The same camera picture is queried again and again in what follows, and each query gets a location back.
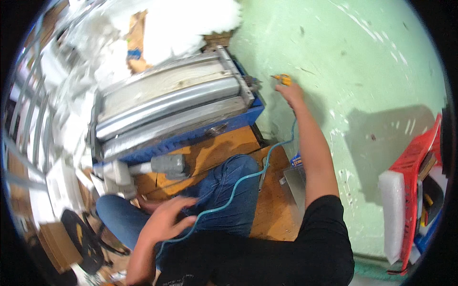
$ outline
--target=blue air hose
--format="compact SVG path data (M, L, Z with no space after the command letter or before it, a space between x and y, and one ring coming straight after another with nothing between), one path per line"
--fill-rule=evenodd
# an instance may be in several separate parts
M185 236L181 237L181 238L174 238L174 239L169 239L169 240L164 240L162 242L162 245L161 245L161 249L159 250L158 254L156 255L156 259L161 255L163 249L164 249L164 245L166 243L178 243L180 241L183 241L185 239L187 239L193 232L194 230L196 229L196 225L197 225L197 222L199 221L199 219L206 215L206 214L210 214L210 213L214 213L214 212L218 212L220 210L224 210L225 208L227 208L229 206L229 204L232 202L232 199L234 198L235 196L235 190L237 189L237 186L245 179L248 179L248 178L252 178L252 177L256 177L256 176L259 176L261 174L264 174L266 171L267 171L267 167L269 166L269 159L270 159L270 154L272 153L272 150L277 148L278 146L282 146L282 145L285 145L285 144L288 144L288 143L291 143L293 140L294 140L294 126L296 125L296 119L294 119L294 122L293 122L293 126L291 127L291 139L288 140L288 141L283 141L283 142L279 142L277 144L275 144L274 146L272 146L272 148L270 148L269 152L267 153L267 160L266 160L266 164L264 165L264 168L259 171L259 172L256 172L256 173L253 173L253 174L250 174L250 175L246 175L246 176L243 176L241 177L237 182L235 182L235 185L234 185L234 188L232 189L232 193L230 195L230 198L229 200L227 201L226 204L218 207L218 208L214 208L214 209L211 209L211 210L204 210L203 212L201 212L197 218L196 218L196 222L194 223L194 225L192 226L191 230L188 232L188 234L186 234Z

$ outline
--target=blue jeans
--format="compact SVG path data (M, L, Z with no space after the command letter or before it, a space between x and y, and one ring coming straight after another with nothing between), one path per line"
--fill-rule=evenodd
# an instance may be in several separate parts
M208 171L208 175L198 184L181 191L179 195L198 198L189 209L183 209L186 216L198 215L204 210L224 205L231 196L235 182L243 176L259 171L257 162L248 155L235 155L221 165ZM202 216L196 224L196 231L224 231L247 237L255 216L258 197L259 176L243 180L235 190L235 196L227 208ZM134 249L143 226L150 214L131 205L129 201L116 196L105 195L97 200L97 213L106 227L128 248ZM156 260L160 269L164 251Z

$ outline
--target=wall stain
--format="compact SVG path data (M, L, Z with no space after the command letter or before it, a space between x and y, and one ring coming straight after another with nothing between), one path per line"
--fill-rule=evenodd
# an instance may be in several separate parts
M316 76L316 74L314 74L313 72L309 71L309 70L306 70L306 69L303 69L303 68L300 68L302 71L304 72L308 72L309 74L313 74L314 76Z

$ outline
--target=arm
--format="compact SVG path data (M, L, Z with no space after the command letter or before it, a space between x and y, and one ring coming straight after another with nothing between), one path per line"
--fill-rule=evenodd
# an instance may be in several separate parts
M334 165L326 139L303 100L301 87L277 85L290 107L294 110L299 127L299 149L305 169L305 208L314 200L331 194L339 197Z
M155 275L154 245L179 235L185 228L196 221L196 216L189 216L175 224L178 213L184 207L197 202L194 198L175 197L162 203L146 222L135 245L127 266L125 282L127 285L151 282Z

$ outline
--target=red plastic basket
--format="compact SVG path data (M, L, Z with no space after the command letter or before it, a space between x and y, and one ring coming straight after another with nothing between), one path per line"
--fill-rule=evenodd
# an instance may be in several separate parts
M405 226L400 259L402 268L400 271L388 270L388 274L405 275L409 255L414 243L415 227L417 222L417 181L420 164L426 154L431 150L442 165L440 156L440 132L442 115L438 114L434 126L412 139L409 146L404 150L396 162L389 168L391 171L404 175L405 190Z

